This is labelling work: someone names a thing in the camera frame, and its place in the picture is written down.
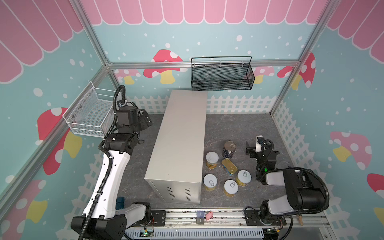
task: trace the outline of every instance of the wall-mounted basket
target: wall-mounted basket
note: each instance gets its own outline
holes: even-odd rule
[[[113,122],[115,91],[95,88],[90,82],[63,114],[74,134],[104,137]]]
[[[250,56],[191,58],[192,90],[251,90],[255,81],[251,60]]]

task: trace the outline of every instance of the white can lid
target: white can lid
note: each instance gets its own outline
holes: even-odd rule
[[[204,185],[207,187],[215,187],[217,184],[217,178],[213,174],[207,174],[204,177]]]
[[[237,173],[237,178],[243,183],[249,183],[252,179],[251,174],[246,170],[240,170]]]
[[[225,183],[224,183],[224,189],[226,192],[228,192],[229,194],[235,194],[237,193],[237,191],[239,190],[239,186],[237,185],[237,183],[233,180],[227,180]]]
[[[207,159],[207,161],[208,161],[209,163],[212,163],[212,164],[215,164],[215,163],[217,163],[217,161],[218,161],[218,155],[217,155],[217,153],[215,153],[215,152],[209,152],[209,153],[207,153],[207,155],[205,156],[205,158]]]

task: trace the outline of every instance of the silver metal box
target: silver metal box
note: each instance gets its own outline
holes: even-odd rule
[[[207,92],[172,90],[144,179],[166,202],[200,204]]]

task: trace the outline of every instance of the white picket fence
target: white picket fence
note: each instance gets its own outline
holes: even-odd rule
[[[79,186],[79,197],[72,200],[72,212],[64,216],[66,220],[64,228],[56,232],[56,236],[59,240],[78,239],[79,237],[79,234],[71,229],[71,221],[73,217],[83,214],[83,210],[91,199],[94,187],[99,177],[101,166],[103,164],[103,153],[99,151],[99,154],[94,154],[94,157],[95,162],[89,164],[91,171],[89,174],[84,175],[84,185]]]
[[[163,114],[166,110],[169,97],[164,99],[157,97],[153,98],[152,96],[147,99],[145,97],[133,99],[127,98],[128,101],[133,101],[139,108],[145,109],[150,114]],[[271,111],[273,104],[276,101],[276,96],[270,98],[266,96],[262,98],[258,96],[257,98],[246,98],[243,96],[239,98],[235,96],[231,98],[227,96],[223,98],[222,96],[215,98],[212,96],[207,99],[207,113],[268,113]]]
[[[304,135],[300,134],[300,128],[296,127],[296,120],[292,119],[292,114],[289,114],[289,108],[286,108],[286,102],[281,103],[276,110],[273,119],[284,141],[285,147],[296,167],[304,167],[312,169],[318,176],[322,178],[325,184],[325,172],[319,170],[320,162],[315,162],[314,152],[309,151],[309,143],[305,143]],[[344,237],[345,240],[352,237],[358,240],[357,235],[360,230],[351,227],[348,222],[350,213],[343,211],[340,208],[341,198],[335,197],[332,193],[333,185],[327,184],[330,200],[329,208],[325,211],[327,219],[331,227],[338,237]]]

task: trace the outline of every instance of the ventilation slot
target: ventilation slot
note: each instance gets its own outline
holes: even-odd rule
[[[192,200],[192,198],[191,198],[191,191],[190,191],[189,188],[187,188],[185,190],[185,196],[187,197],[187,201],[191,201]]]
[[[170,195],[170,198],[171,198],[172,200],[175,200],[176,197],[175,197],[175,194],[173,194],[172,188],[171,188],[171,187],[167,187],[167,190],[168,190],[168,193],[169,193],[169,195]]]

